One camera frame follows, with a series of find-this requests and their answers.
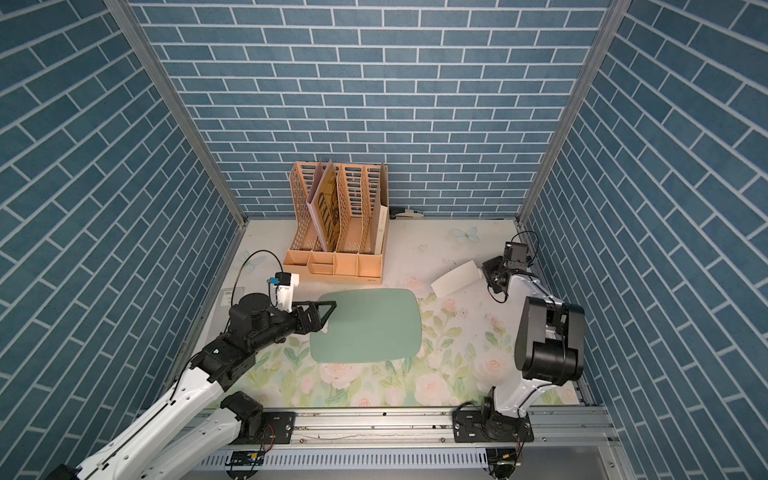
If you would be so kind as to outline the green cutting board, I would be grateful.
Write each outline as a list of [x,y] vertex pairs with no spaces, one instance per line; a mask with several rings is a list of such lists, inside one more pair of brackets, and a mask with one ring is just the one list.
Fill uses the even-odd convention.
[[367,364],[400,360],[421,349],[422,319],[407,289],[360,289],[324,294],[336,308],[326,325],[310,335],[318,363]]

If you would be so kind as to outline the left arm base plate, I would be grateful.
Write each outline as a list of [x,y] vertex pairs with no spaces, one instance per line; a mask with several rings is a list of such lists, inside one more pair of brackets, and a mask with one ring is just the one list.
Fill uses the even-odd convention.
[[238,436],[231,445],[287,445],[296,421],[293,411],[266,411],[251,414],[241,422]]

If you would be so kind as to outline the white cleaver knife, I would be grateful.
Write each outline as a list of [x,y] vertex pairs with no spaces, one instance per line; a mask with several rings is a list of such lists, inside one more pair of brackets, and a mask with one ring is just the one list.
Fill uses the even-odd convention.
[[470,260],[440,276],[431,283],[431,288],[437,298],[445,298],[481,279],[483,273],[480,267]]

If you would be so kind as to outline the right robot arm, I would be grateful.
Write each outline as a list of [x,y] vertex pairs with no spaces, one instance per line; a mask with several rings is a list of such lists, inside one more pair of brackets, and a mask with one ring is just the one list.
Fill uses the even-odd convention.
[[528,271],[528,246],[511,239],[504,252],[482,263],[480,272],[493,299],[517,322],[512,365],[481,382],[482,403],[466,402],[453,411],[457,443],[514,442],[533,439],[528,409],[543,394],[581,378],[584,370],[584,309],[557,298]]

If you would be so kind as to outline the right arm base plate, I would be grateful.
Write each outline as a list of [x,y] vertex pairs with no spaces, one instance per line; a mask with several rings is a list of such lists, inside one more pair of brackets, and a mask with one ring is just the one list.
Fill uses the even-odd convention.
[[534,440],[529,418],[511,418],[496,411],[456,409],[452,412],[456,443],[526,443]]

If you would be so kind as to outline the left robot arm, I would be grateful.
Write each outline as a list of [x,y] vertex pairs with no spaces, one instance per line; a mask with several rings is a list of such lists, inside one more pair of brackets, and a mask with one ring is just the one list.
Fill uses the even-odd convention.
[[294,302],[285,310],[261,293],[248,294],[229,310],[226,330],[190,360],[176,384],[134,424],[78,466],[57,466],[50,479],[133,479],[197,413],[255,365],[258,352],[293,334],[318,332],[336,309],[334,301]]

